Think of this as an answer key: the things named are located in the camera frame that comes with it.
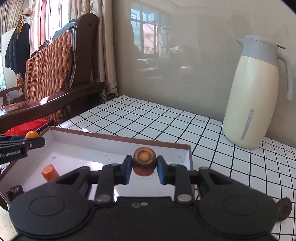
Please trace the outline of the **wooden sofa with orange cushion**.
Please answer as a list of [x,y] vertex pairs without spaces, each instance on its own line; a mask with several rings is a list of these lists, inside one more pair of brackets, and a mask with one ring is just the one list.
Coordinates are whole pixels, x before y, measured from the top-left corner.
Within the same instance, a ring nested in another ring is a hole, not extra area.
[[11,104],[3,103],[1,133],[40,118],[59,125],[98,104],[105,88],[94,77],[98,25],[95,14],[84,14],[27,60],[24,83],[1,91],[3,98],[23,91]]

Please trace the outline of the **small orange kumquat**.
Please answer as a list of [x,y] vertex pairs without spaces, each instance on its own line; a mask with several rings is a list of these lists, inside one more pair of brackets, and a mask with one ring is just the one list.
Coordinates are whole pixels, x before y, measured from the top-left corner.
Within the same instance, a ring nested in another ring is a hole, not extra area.
[[39,134],[36,131],[29,131],[27,132],[27,134],[25,135],[25,138],[37,138],[39,137]]

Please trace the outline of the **straw hat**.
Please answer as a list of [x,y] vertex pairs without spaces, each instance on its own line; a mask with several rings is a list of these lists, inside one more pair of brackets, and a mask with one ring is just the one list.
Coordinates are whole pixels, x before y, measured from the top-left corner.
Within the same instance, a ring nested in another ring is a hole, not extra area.
[[28,17],[30,17],[31,16],[31,8],[25,8],[23,10],[23,12],[21,13],[21,16],[28,16]]

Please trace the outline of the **black white grid tablecloth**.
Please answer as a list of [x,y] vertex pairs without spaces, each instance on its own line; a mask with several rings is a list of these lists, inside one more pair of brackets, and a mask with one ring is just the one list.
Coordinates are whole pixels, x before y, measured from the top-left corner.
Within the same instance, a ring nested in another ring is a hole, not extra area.
[[206,166],[274,200],[295,203],[295,148],[264,138],[256,149],[230,142],[222,122],[120,96],[64,121],[62,128],[191,146],[195,169]]

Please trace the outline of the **brown cardboard box white inside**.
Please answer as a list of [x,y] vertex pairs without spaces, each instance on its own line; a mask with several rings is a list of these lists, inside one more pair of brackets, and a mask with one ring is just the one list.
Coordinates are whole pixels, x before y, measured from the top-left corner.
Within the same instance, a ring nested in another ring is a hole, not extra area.
[[[154,150],[167,164],[180,164],[192,170],[191,147],[184,144],[123,138],[99,133],[86,133],[63,128],[47,128],[40,136],[42,148],[28,150],[25,158],[6,163],[1,174],[1,197],[14,209],[25,209],[40,217],[63,211],[89,209],[95,203],[100,171],[108,164],[123,163],[126,156],[133,158],[141,147]],[[41,172],[52,164],[60,175],[47,182]],[[23,194],[9,202],[6,192],[21,185]],[[132,173],[128,185],[114,187],[114,201],[125,197],[174,197],[173,185],[162,185],[157,166],[147,177]]]

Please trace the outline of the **dark jacket on rack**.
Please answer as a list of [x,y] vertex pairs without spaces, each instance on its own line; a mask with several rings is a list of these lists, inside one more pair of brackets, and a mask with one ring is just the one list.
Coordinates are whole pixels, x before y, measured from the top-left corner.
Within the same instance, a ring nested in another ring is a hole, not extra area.
[[5,68],[10,68],[15,74],[20,74],[25,80],[26,61],[30,58],[30,25],[24,23],[18,34],[16,28],[11,36],[4,61]]

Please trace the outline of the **brownish carrot top piece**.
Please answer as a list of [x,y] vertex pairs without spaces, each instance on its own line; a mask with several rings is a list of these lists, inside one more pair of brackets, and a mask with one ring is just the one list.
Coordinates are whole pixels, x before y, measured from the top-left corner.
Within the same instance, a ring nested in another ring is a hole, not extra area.
[[138,176],[150,176],[154,172],[156,165],[156,153],[151,148],[141,147],[134,152],[132,158],[132,169]]

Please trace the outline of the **beige floral curtain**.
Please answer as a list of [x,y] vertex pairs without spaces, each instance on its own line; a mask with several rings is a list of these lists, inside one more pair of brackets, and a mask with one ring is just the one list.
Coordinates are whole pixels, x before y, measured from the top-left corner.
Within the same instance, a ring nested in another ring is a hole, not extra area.
[[113,44],[112,1],[73,1],[69,6],[75,17],[92,13],[99,18],[95,30],[93,77],[105,84],[100,97],[107,102],[118,97]]

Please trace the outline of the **dark mangosteen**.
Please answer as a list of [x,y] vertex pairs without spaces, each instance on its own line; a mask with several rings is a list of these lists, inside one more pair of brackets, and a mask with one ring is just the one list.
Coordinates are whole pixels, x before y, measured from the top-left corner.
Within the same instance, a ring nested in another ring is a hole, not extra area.
[[21,194],[23,194],[23,188],[21,185],[15,185],[6,192],[9,202],[12,202],[13,199]]
[[280,199],[276,203],[279,213],[278,213],[278,221],[284,221],[286,220],[291,212],[292,212],[292,202],[288,197]]

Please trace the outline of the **cream thermos jug grey lid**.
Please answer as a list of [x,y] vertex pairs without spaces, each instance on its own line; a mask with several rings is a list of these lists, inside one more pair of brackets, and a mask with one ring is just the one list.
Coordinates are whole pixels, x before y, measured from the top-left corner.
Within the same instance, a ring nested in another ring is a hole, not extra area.
[[285,64],[287,101],[293,99],[292,65],[279,48],[257,35],[237,39],[242,47],[228,99],[222,130],[233,144],[255,149],[270,125],[278,97],[278,61]]

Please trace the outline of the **red plastic bag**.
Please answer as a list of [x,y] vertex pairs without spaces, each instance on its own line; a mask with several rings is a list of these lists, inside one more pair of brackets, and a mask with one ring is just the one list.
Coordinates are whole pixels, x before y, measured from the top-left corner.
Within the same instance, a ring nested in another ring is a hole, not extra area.
[[29,131],[35,131],[48,122],[45,118],[39,118],[37,120],[29,121],[13,128],[10,128],[4,133],[5,136],[19,136],[25,135]]

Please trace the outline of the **bright orange carrot chunk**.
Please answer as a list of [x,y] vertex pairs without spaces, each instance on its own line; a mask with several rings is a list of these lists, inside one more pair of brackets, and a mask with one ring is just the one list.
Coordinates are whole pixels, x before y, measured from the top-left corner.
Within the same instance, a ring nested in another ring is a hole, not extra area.
[[60,177],[57,170],[52,164],[45,166],[41,174],[47,182],[53,181]]

